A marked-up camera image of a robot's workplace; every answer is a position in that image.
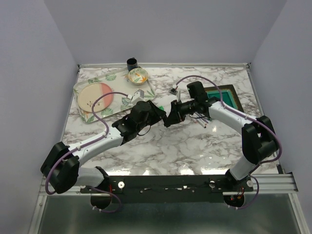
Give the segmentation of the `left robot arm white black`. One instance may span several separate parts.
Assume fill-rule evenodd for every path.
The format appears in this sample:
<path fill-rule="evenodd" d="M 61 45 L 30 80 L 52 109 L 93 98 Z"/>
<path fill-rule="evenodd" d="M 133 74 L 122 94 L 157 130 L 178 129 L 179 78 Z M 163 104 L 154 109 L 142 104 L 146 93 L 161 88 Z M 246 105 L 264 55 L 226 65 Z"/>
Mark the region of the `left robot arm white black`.
<path fill-rule="evenodd" d="M 122 119 L 115 121 L 104 132 L 72 145 L 56 143 L 42 164 L 46 177 L 45 190 L 49 195 L 61 194 L 72 188 L 80 177 L 81 166 L 95 156 L 119 147 L 139 132 L 166 118 L 166 112 L 149 101 L 139 101 Z"/>

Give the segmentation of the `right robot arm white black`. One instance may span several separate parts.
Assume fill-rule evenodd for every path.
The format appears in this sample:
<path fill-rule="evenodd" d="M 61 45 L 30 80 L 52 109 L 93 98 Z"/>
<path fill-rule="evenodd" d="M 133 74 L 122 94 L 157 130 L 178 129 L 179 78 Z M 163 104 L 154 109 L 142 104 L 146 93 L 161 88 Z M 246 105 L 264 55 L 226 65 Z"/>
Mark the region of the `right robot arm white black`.
<path fill-rule="evenodd" d="M 202 83 L 195 81 L 187 85 L 191 100 L 171 102 L 171 111 L 164 120 L 165 127 L 181 123 L 187 115 L 194 113 L 218 120 L 236 130 L 242 138 L 242 157 L 225 173 L 224 185 L 235 191 L 242 185 L 242 180 L 249 176 L 267 158 L 281 151 L 281 144 L 276 137 L 271 120 L 266 116 L 248 116 L 225 104 L 220 98 L 209 98 Z"/>

